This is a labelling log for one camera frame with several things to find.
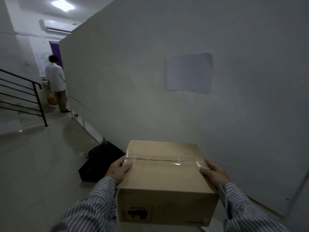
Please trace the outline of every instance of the white paper sheet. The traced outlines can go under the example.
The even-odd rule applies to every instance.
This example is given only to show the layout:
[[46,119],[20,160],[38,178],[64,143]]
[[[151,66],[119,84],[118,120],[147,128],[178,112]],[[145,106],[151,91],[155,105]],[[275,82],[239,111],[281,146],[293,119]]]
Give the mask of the white paper sheet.
[[167,89],[210,94],[212,80],[210,53],[174,56],[167,60]]
[[46,76],[45,75],[45,68],[50,64],[48,61],[49,54],[47,53],[35,53],[34,54],[37,66],[39,68],[40,76]]

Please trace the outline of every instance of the cardboard box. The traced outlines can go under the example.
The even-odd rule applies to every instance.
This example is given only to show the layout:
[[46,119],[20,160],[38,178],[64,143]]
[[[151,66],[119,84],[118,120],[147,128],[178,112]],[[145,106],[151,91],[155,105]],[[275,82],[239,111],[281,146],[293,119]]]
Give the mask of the cardboard box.
[[132,169],[118,186],[121,222],[209,226],[218,193],[199,168],[196,144],[132,140],[124,164]]

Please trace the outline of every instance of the black object on floor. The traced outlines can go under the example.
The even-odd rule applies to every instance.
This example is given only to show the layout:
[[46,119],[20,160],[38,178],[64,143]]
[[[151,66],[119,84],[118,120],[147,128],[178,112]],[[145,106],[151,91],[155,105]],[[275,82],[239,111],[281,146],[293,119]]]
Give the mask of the black object on floor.
[[84,182],[98,182],[101,180],[111,163],[115,162],[125,153],[109,141],[92,148],[88,152],[89,160],[79,169],[79,175]]

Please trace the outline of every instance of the man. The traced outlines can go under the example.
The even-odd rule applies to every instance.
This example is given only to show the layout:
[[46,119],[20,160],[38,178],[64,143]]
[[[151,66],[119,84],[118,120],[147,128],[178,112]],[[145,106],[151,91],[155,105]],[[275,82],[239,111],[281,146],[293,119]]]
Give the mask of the man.
[[[63,214],[51,232],[114,231],[117,216],[115,186],[132,167],[132,163],[122,166],[124,160],[125,156],[112,163],[105,177],[93,188],[88,198],[77,202]],[[222,168],[209,160],[205,159],[205,162],[209,169],[201,168],[200,173],[208,176],[218,188],[219,198],[229,217],[223,223],[224,231],[288,231],[251,203]]]
[[46,79],[50,86],[50,90],[55,92],[59,110],[62,113],[71,112],[66,109],[66,80],[64,78],[63,70],[58,66],[59,59],[55,55],[49,57],[50,65],[45,69]]

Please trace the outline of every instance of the ceiling light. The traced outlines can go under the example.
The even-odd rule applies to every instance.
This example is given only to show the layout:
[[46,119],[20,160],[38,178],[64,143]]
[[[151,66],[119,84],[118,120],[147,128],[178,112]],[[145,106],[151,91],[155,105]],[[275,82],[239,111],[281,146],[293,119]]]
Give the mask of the ceiling light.
[[75,7],[72,4],[67,3],[66,0],[53,1],[52,5],[63,10],[63,11],[65,11],[65,12],[75,9]]

